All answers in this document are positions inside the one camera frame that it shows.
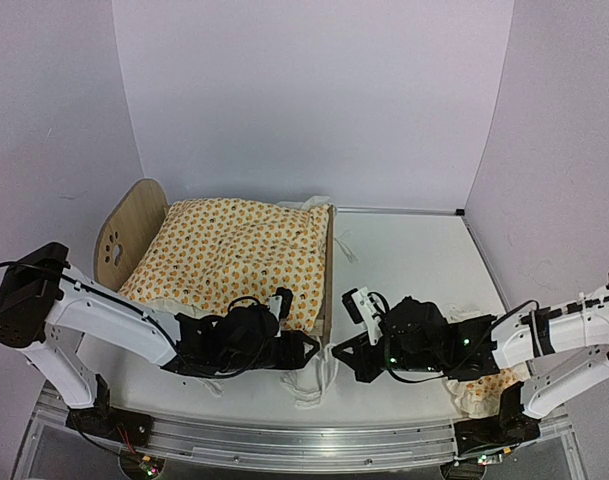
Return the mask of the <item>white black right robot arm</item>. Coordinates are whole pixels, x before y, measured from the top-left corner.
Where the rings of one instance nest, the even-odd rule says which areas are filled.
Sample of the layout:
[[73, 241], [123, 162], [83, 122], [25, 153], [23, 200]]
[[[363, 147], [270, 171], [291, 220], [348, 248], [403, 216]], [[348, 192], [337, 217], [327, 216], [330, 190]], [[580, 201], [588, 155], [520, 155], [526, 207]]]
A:
[[606, 286], [566, 304], [542, 307], [529, 300], [501, 316], [457, 323], [448, 322], [432, 302], [406, 297], [390, 306], [366, 288], [345, 293], [342, 303], [366, 330], [334, 346], [332, 355], [362, 383], [382, 373], [402, 382], [402, 372], [472, 382], [534, 359], [575, 353], [548, 374], [505, 389], [497, 414], [456, 423], [459, 459], [537, 439], [541, 419], [609, 379], [609, 275]]

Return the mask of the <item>wooden pet bed frame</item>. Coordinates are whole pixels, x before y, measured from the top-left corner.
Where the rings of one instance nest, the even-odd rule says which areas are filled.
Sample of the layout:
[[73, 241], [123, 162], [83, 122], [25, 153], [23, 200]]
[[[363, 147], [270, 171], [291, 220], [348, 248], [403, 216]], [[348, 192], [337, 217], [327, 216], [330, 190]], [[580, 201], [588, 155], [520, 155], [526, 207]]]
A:
[[[173, 205], [153, 179], [136, 182], [104, 222], [95, 246], [94, 276], [103, 286], [119, 293], [133, 273]], [[307, 209], [327, 204], [330, 216], [327, 229], [325, 290], [323, 306], [312, 332], [307, 333], [328, 344], [332, 326], [333, 233], [336, 209], [325, 197], [313, 197], [303, 203], [275, 204], [293, 209]]]

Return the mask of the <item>duck print ruffled cushion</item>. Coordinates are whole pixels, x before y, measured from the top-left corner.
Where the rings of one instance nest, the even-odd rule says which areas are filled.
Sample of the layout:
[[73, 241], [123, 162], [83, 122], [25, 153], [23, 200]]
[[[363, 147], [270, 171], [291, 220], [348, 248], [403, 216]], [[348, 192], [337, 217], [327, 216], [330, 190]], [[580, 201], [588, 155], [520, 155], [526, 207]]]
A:
[[173, 313], [224, 315], [235, 299], [292, 292], [285, 330], [310, 333], [323, 306], [330, 207], [234, 198], [174, 203], [121, 296]]

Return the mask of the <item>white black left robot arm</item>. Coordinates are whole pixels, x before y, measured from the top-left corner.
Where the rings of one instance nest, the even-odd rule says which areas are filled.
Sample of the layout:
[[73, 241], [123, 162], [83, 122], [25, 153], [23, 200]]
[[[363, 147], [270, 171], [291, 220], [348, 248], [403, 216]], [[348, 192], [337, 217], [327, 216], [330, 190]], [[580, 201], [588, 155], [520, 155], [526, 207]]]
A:
[[0, 262], [0, 344], [20, 351], [56, 387], [69, 409], [67, 426], [83, 434], [144, 437], [152, 418], [112, 406], [107, 381], [62, 345], [65, 330], [200, 380], [301, 370], [320, 349], [304, 332], [282, 328], [293, 302], [288, 289], [278, 288], [266, 301], [242, 296], [222, 315], [194, 318], [126, 299], [73, 267], [68, 252], [52, 242], [19, 260]]

